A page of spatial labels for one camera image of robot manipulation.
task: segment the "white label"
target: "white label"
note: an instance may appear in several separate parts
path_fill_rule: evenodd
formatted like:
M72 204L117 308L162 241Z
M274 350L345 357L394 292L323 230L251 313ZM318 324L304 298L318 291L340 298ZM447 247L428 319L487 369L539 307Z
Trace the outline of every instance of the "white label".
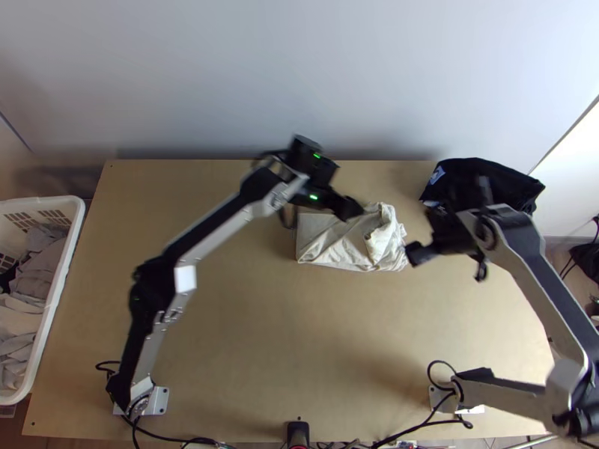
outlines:
M435 168L435 171L431 175L431 178L429 179L428 183L432 186L433 184L435 184L436 181L441 179L441 176L443 176L444 174L445 170L443 170L443 167L439 166Z

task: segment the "white wall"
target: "white wall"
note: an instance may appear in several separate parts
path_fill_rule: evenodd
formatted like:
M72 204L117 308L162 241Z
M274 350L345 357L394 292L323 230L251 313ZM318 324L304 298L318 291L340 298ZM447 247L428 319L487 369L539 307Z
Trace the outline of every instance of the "white wall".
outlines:
M599 104L531 173L547 187L535 223L545 236L594 237L599 213Z
M6 1L0 106L38 153L230 156L301 132L528 171L599 91L598 23L596 0Z
M0 118L0 201L34 196L91 198L102 169L87 155L34 155Z

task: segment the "power cord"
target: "power cord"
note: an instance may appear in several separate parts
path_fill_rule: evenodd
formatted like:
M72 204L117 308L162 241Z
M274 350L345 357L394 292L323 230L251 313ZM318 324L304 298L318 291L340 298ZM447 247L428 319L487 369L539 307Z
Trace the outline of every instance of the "power cord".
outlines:
M108 379L111 375L115 374L116 371L108 368L106 365L110 365L110 364L120 364L120 362L118 360L107 360L107 361L101 361L100 363L96 364L96 370L98 371L103 371L106 373L106 379ZM456 418L454 419L447 419L447 420L443 420L443 421L434 421L431 422L431 419L433 418L433 416L435 415L435 413L437 413L437 411L439 410L439 408L441 407L441 405L444 404L445 401L447 401L450 397L455 396L456 392L454 391L453 388L448 388L448 387L442 387L441 385L439 385L437 382L435 382L432 378L431 375L431 370L434 367L434 365L436 364L444 364L445 366L447 366L449 369L451 369L453 371L454 374L457 374L456 370L446 361L443 360L435 360L432 361L428 367L427 367L427 376L428 376L428 380L431 382L432 385L434 385L436 388L442 390L442 391L448 391L447 395L444 396L444 398L441 399L441 401L438 402L438 404L435 405L435 407L433 407L431 413L429 414L429 416L427 416L427 418L421 422L420 424L410 427L409 429L403 430L399 433L396 433L394 435L391 435L379 442L374 443L372 446L367 446L364 445L363 443L360 443L359 440L353 440L352 442L346 442L344 443L344 447L343 449L348 449L348 448L362 448L362 449L378 449L381 446L384 446L390 442L393 442L394 440L398 439L401 436L404 436L408 433L412 433L415 432L423 427L429 427L429 426L437 426L440 424L462 424L464 427L466 427L467 429L472 429L474 426L472 425L472 423L470 423L469 421L465 421L461 416L457 415ZM192 443L197 443L197 444L201 444L201 445L212 445L215 446L218 449L235 449L234 446L230 446L230 445L226 445L224 443L220 443L216 440L210 439L210 438L205 438L205 437L195 437L192 439L179 439L179 438L171 438L168 436L162 436L162 435L157 435L156 433L152 433L149 430L146 430L142 427L139 426L139 421L141 419L141 417L137 417L137 419L135 419L134 421L131 421L129 418L127 418L126 416L122 415L121 418L123 419L123 421L125 421L130 427L131 427L131 437L133 440L133 445L135 446L136 449L140 449L139 447L139 443L137 441L137 432L143 433L147 436L150 436L152 438L155 439L159 439L165 442L177 442L177 443L182 443L183 446L181 447L181 449L186 448L188 445L192 444ZM597 447L592 446L590 443L584 442L583 440L580 440L580 442L582 442L583 444L586 444L587 446L591 447L592 449L599 449ZM323 443L318 442L317 448L318 449L332 449L333 445L335 444L334 442L331 442L329 444L327 444L326 446L321 446L321 444L323 445Z
M395 441L396 439L398 439L401 436L404 436L408 433L412 433L417 430L420 430L423 427L438 426L440 424L462 424L467 429L472 429L474 427L471 422L464 420L460 415L456 415L456 418L454 418L454 419L445 419L442 421L431 422L431 419L433 418L433 416L435 416L435 413L437 413L437 411L439 410L441 405L443 405L444 402L447 401L450 397L456 396L456 391L453 388L442 387L437 382L433 381L433 378L431 376L431 370L432 370L433 366L435 366L436 364L444 364L445 366L449 367L449 369L451 369L454 372L454 374L457 374L457 372L449 363L447 363L446 361L443 361L443 360L432 361L427 367L426 374L428 376L428 380L431 382L432 385L434 385L436 388L440 389L441 391L448 391L447 395L445 395L444 398L442 398L438 402L438 404L436 404L435 407L433 407L431 414L429 416L427 416L427 418L423 422L421 422L420 424L418 424L414 427L410 427L409 429L405 429L399 433L388 436L387 438L380 440L379 442L373 443L373 445L371 446L371 449L378 449L381 446L387 445L388 443ZM462 392L461 388L459 387L459 385L458 385L458 388L459 388L459 393L460 393L459 399L461 400L461 396L463 396L463 392Z
M589 442L587 442L586 440L583 440L583 439L580 439L580 438L578 438L578 440L577 440L577 441L578 441L580 444L582 444L582 445L584 445L584 446L586 446L586 447L588 447L588 448L591 448L591 449L599 449L599 446L597 446L597 445L594 445L594 444L592 444L592 443L589 443Z
M597 232L595 233L595 237L594 239L591 241L590 245L592 245L593 243L597 242L597 237L599 237L599 216L595 216L593 217L593 222L595 222L595 224L597 225ZM568 273L570 271L572 271L572 269L576 266L576 263L574 263L573 266L571 266L567 271L566 268L568 267L568 265L570 265L570 262L574 259L574 256L570 256L570 259L568 259L568 262L566 262L566 264L564 265L564 268L562 268L562 271L559 272L559 277L562 278L562 280L566 279L566 276L568 275Z
M98 371L105 372L106 380L108 380L108 378L110 376L112 376L112 374L115 374L116 371L111 368L106 367L106 365L120 364L120 363L121 362L119 360L101 361L100 363L96 364L96 369ZM139 426L139 420L141 419L141 417L137 417L137 419L135 419L134 421L131 421L125 415L121 415L121 418L123 419L123 421L125 421L127 423L127 425L129 425L131 427L131 433L132 433L131 436L132 436L132 440L133 440L133 446L135 446L136 449L140 449L139 443L137 441L137 435L136 435L137 432L143 433L144 435L150 436L154 439L162 440L164 442L182 443L183 444L183 446L181 446L182 449L192 443L196 443L199 445L211 445L211 446L217 447L218 449L236 449L234 446L230 446L225 443L218 442L217 440L213 440L211 438L205 438L203 436L196 436L191 439L181 439L181 438L172 438L169 436L158 435L156 433L152 433L149 430L146 430L143 427Z

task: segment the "black cable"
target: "black cable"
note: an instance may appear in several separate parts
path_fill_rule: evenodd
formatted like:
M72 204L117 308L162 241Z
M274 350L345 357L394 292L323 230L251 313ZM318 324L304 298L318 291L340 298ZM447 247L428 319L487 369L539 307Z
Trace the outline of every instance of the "black cable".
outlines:
M439 410L439 408L441 407L441 405L447 401L447 399L449 399L450 397L454 396L455 393L452 391L451 393L448 393L447 395L445 395L444 398L441 399L441 401L439 401L438 404L435 405L435 407L433 407L433 410L431 412L431 414L429 416L427 416L427 418L421 422L420 424L411 427L409 429L403 430L399 433L396 433L394 435L388 436L387 438L380 440L379 442L374 443L371 446L371 449L378 449L381 446L384 446L390 442L393 442L394 440L398 439L400 436L404 436L408 433L412 433L415 432L423 427L430 427L430 426L436 426L436 425L440 425L440 424L462 424L464 427L466 427L467 429L472 429L474 426L472 425L471 422L464 420L461 416L458 415L457 418L455 419L446 419L443 421L435 421L435 422L429 422L432 417L435 415L435 413L437 413L437 410Z
M562 281L563 281L564 279L566 279L566 276L568 275L568 273L569 273L570 271L572 271L572 270L573 270L575 267L576 267L576 264L574 264L573 266L571 266L570 268L568 268L567 272L566 272L566 273L565 273L565 274L562 276Z
M110 368L104 367L104 365L107 365L107 364L120 364L120 362L118 360L107 360L107 361L101 361L100 363L96 364L96 369L98 371L106 372L106 378L108 379L112 374L116 373L116 371L111 370ZM139 420L141 417L137 417L137 419L135 419L135 421L131 421L125 415L121 415L121 418L123 418L123 421L125 421L127 423L127 425L129 425L131 427L131 430L133 433L132 434L133 444L135 445L136 449L139 449L139 443L137 442L137 438L136 438L137 432L141 432L147 436L150 436L154 439L162 440L164 442L183 443L182 448L186 447L187 445L189 445L191 443L198 443L200 445L213 445L213 446L216 446L217 448L235 449L234 446L222 444L216 440L213 440L211 438L205 438L203 436L196 436L191 439L182 439L182 438L172 438L169 436L157 435L156 433L152 433L149 430L146 430L143 427L139 426Z
M447 363L444 360L433 360L431 363L428 364L428 367L426 368L426 375L428 376L428 381L434 385L435 387L437 387L437 389L441 390L441 391L454 391L455 388L451 388L451 387L442 387L441 385L439 385L438 383L436 383L433 380L433 377L431 375L431 370L433 369L433 366L435 366L436 364L444 364L446 367L448 367L451 371L453 371L454 375L457 376L457 371L455 370L455 368L453 368L449 363Z
M595 224L597 225L597 232L595 233L595 237L594 239L591 241L590 245L592 245L593 243L597 242L597 238L599 237L599 220L597 220L595 222ZM568 267L568 265L570 265L570 262L574 259L574 256L570 256L570 259L568 259L568 262L566 262L566 264L564 265L564 268L562 268L562 271L559 272L559 277L562 278L562 280L566 279L566 276L568 275L568 273L570 271L572 271L572 269L576 266L576 263L574 263L573 266L571 266L568 271L564 274L564 271L566 270L566 268Z
M599 446L597 446L597 445L594 445L594 444L592 444L592 443L589 443L589 442L587 442L586 440L583 440L583 439L581 439L581 438L578 438L578 442L579 442L580 444L582 444L582 445L585 445L585 446L586 446L586 447L588 447L588 448L591 448L591 449L599 449Z
M139 449L139 444L137 442L137 437L136 437L136 431L137 431L137 423L139 422L139 418L137 418L132 425L132 435L131 438L133 439L133 446L136 447L136 449Z

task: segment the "crumpled fabric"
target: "crumpled fabric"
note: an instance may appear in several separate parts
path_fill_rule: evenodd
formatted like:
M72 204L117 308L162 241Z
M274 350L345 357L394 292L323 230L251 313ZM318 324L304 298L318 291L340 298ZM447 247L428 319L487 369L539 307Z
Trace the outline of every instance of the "crumpled fabric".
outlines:
M347 222L324 213L301 212L296 258L299 263L358 272L397 272L408 264L405 236L405 227L390 204L369 204L364 215Z
M22 385L67 234L53 224L30 229L10 294L0 293L0 394Z
M15 279L9 282L10 292L45 300L65 241L56 240L42 252L31 253L31 258L17 267Z

